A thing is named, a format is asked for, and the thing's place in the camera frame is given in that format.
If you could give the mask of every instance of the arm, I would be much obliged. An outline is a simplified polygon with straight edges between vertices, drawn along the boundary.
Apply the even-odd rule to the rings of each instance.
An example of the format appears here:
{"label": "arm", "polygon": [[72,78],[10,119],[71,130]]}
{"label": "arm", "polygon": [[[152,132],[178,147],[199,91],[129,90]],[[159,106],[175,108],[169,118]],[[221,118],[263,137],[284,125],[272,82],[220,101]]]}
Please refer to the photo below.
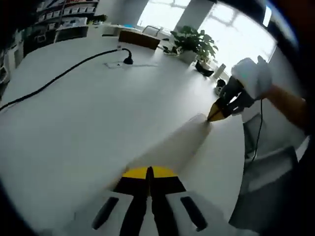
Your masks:
{"label": "arm", "polygon": [[272,85],[263,97],[267,98],[291,123],[306,130],[309,114],[307,103],[303,98],[296,97],[276,85]]}

